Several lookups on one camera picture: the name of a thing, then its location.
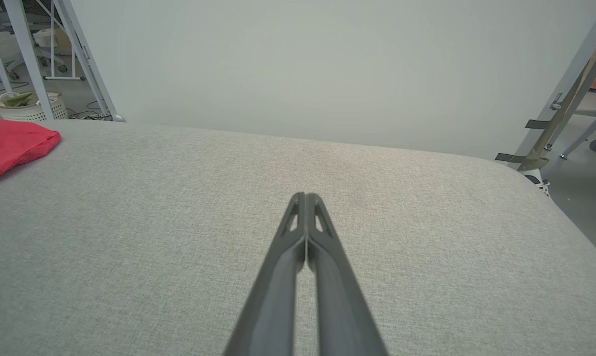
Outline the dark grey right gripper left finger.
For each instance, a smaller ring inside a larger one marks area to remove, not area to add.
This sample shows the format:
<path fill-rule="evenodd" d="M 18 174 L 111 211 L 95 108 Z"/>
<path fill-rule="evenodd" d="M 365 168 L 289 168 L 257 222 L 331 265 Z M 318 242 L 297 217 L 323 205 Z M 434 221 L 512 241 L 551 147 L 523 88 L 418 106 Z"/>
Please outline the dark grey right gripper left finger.
<path fill-rule="evenodd" d="M 297 275 L 306 253 L 306 194 L 294 194 L 241 311 L 226 356 L 292 356 Z"/>

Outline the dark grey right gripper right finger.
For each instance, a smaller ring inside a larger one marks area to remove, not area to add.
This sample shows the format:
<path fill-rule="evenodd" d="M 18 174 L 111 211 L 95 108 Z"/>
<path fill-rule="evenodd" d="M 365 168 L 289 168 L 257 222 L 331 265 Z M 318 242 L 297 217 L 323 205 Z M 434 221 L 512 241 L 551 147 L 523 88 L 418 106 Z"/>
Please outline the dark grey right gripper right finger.
<path fill-rule="evenodd" d="M 321 356 L 386 356 L 386 346 L 322 198 L 307 194 L 307 261 L 315 275 Z"/>

